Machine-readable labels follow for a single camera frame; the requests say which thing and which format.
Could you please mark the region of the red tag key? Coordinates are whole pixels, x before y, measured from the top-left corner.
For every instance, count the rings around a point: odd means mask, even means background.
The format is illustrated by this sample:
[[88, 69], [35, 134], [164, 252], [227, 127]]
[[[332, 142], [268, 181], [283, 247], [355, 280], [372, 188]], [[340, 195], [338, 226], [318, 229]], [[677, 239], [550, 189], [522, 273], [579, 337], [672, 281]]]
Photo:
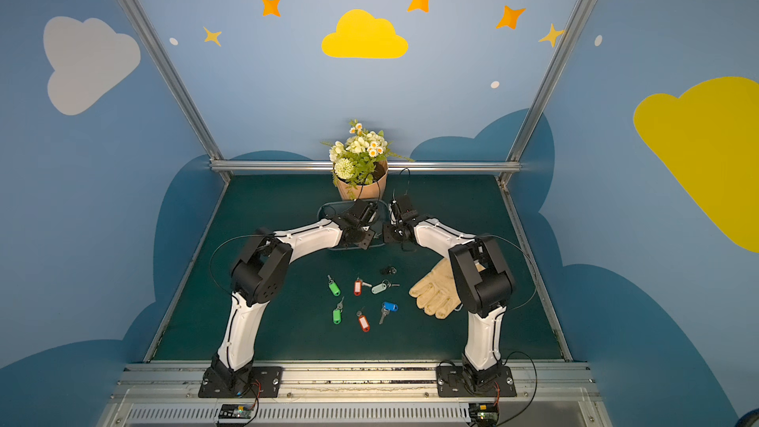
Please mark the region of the red tag key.
[[365, 310], [361, 308], [361, 310], [357, 311], [356, 316], [361, 330], [364, 333], [368, 333], [371, 330], [371, 324], [369, 323], [369, 320], [365, 314]]
[[365, 282], [361, 278], [357, 278], [354, 282], [353, 294], [355, 297], [359, 297], [361, 294], [363, 294], [365, 289], [371, 290], [371, 288], [373, 288], [372, 284]]

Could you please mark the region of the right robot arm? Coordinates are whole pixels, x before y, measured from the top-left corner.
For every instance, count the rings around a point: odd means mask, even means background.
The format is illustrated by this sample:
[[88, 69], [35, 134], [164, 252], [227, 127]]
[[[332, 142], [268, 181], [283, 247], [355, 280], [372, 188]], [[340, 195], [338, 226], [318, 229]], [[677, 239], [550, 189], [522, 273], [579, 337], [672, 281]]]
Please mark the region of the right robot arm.
[[389, 204], [383, 226], [387, 242], [412, 242], [441, 260], [409, 290], [417, 308], [438, 319], [459, 306], [468, 312], [463, 378], [474, 391], [492, 384], [501, 370], [502, 318], [516, 289], [515, 278], [497, 239], [452, 229], [436, 217], [421, 215], [409, 197]]

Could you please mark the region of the light blue tag key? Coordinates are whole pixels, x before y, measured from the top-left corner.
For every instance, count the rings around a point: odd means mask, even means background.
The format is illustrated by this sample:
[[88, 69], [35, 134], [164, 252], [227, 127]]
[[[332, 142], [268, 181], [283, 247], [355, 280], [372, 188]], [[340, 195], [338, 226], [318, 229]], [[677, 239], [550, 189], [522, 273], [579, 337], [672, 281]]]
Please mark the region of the light blue tag key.
[[373, 295], [381, 294], [382, 292], [385, 292], [387, 289], [391, 289], [394, 287], [398, 287], [398, 284], [393, 284], [390, 280], [384, 280], [383, 282], [380, 282], [379, 284], [373, 286], [371, 288], [371, 293]]

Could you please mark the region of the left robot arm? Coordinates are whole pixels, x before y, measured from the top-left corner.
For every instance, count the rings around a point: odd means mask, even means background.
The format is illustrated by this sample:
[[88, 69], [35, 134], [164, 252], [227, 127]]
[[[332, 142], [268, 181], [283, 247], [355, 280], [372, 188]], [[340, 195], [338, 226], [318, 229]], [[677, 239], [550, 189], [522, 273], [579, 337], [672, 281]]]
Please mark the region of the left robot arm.
[[230, 269], [231, 307], [223, 342], [204, 373], [200, 397], [243, 397], [253, 386], [255, 342], [263, 314], [283, 290], [290, 264], [340, 245], [367, 249], [375, 238], [377, 200], [358, 200], [346, 211], [311, 225], [248, 237]]

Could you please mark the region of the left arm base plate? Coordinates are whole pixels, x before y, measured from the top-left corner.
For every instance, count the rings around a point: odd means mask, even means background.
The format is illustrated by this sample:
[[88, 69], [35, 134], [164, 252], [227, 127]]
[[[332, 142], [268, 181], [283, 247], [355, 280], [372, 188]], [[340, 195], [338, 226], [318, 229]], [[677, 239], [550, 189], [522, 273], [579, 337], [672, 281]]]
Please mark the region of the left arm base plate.
[[203, 375], [201, 399], [275, 399], [284, 369], [281, 366], [245, 367], [231, 373], [225, 367], [210, 367]]

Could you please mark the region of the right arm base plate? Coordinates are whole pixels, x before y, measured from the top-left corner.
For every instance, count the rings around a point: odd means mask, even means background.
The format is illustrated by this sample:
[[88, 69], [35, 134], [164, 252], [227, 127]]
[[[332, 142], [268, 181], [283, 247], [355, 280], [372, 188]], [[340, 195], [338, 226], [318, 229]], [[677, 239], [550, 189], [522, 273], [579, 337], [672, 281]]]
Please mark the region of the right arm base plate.
[[463, 366], [441, 364], [435, 376], [439, 397], [517, 397], [514, 377], [505, 366], [482, 374]]

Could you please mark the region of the green tag key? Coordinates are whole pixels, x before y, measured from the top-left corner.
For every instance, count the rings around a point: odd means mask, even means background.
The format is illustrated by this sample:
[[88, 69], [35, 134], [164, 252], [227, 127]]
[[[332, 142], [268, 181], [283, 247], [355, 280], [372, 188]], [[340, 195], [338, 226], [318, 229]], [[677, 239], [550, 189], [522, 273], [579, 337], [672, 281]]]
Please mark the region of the green tag key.
[[342, 322], [343, 302], [344, 299], [341, 299], [332, 312], [332, 321], [335, 325], [339, 325]]
[[331, 276], [327, 276], [327, 280], [328, 280], [328, 288], [330, 292], [332, 292], [332, 295], [334, 297], [340, 297], [341, 290], [338, 287], [337, 283], [334, 281], [334, 279]]

